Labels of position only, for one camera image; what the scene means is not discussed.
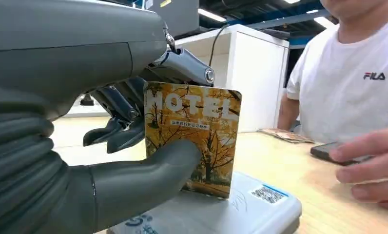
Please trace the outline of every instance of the table surface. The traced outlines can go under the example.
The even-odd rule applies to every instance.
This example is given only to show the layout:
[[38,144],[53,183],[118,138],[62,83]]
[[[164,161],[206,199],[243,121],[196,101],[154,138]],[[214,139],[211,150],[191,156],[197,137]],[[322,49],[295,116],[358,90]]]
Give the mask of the table surface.
[[[139,160],[145,144],[106,154],[105,144],[82,147],[83,135],[103,127],[106,117],[66,118],[54,122],[55,150],[70,165]],[[350,186],[335,178],[339,166],[310,156],[313,144],[291,144],[263,133],[238,135],[234,169],[296,196],[303,206],[298,234],[388,234],[388,211],[358,203]]]

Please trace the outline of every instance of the man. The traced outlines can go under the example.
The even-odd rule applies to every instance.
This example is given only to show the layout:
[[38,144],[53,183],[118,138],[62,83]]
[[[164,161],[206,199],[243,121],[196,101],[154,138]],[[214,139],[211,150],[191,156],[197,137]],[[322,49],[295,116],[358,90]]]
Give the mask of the man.
[[[291,74],[278,127],[300,115],[299,133],[347,142],[331,152],[372,160],[337,172],[342,183],[388,178],[388,0],[321,0],[340,24],[312,39]],[[353,186],[360,201],[388,208],[388,182]]]

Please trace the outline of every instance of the robotic hand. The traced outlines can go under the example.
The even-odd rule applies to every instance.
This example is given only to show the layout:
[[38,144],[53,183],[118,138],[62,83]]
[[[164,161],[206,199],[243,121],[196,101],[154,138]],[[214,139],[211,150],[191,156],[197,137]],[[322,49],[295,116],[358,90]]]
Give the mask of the robotic hand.
[[169,48],[138,77],[90,92],[111,115],[111,119],[105,128],[89,131],[83,138],[83,146],[107,141],[107,152],[110,154],[134,146],[144,139],[143,89],[146,81],[203,86],[213,84],[214,71],[189,51],[177,49],[173,37],[168,34],[167,26],[164,33]]
[[0,0],[0,234],[92,234],[182,188],[201,158],[190,141],[143,161],[68,166],[49,138],[51,121],[90,92],[112,119],[85,145],[108,141],[118,151],[143,138],[144,80],[212,85],[212,70],[172,41],[150,11]]

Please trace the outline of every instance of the black phone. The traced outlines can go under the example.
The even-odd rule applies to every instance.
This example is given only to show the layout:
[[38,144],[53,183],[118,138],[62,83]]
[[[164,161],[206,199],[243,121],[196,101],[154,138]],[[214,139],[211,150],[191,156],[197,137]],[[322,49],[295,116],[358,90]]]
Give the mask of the black phone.
[[352,164],[362,163],[362,162],[365,162],[365,161],[372,158],[372,156],[367,155],[367,156],[357,157],[357,158],[354,158],[350,161],[345,161],[345,162],[335,161],[335,160],[331,159],[331,157],[329,156],[329,152],[332,149],[339,147],[340,145],[342,145],[341,142],[332,142],[332,143],[328,143],[328,144],[314,146],[310,149],[310,153],[315,158],[318,158],[318,159],[321,159],[324,161],[328,161],[331,163],[335,163],[335,164],[338,164],[341,166],[349,166]]

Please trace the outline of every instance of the white device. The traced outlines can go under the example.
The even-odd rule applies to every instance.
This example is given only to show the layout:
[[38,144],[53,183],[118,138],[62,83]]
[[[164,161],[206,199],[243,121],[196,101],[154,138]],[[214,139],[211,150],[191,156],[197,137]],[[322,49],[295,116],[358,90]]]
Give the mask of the white device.
[[175,198],[109,229],[109,234],[293,234],[300,201],[234,172],[230,198],[181,191]]

